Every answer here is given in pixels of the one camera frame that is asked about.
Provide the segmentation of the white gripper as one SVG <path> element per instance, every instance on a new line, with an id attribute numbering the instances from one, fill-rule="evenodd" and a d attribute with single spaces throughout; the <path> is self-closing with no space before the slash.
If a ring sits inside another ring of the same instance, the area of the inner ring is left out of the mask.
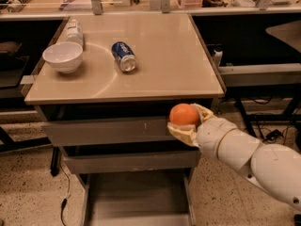
<path id="1" fill-rule="evenodd" d="M 222 138 L 230 131 L 237 129 L 237 126 L 224 119 L 216 118 L 212 110 L 199 104 L 192 104 L 198 112 L 201 125 L 198 131 L 194 124 L 176 125 L 172 122 L 167 124 L 169 133 L 182 143 L 197 147 L 201 153 L 210 158 L 217 158 L 218 145 Z"/>

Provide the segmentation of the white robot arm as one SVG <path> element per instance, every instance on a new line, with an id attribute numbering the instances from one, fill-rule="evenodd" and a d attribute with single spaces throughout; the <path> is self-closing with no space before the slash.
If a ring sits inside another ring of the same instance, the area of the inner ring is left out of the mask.
<path id="1" fill-rule="evenodd" d="M 198 104 L 178 104 L 169 112 L 169 133 L 199 148 L 252 185 L 301 210 L 301 155 L 279 144 L 265 144 Z"/>

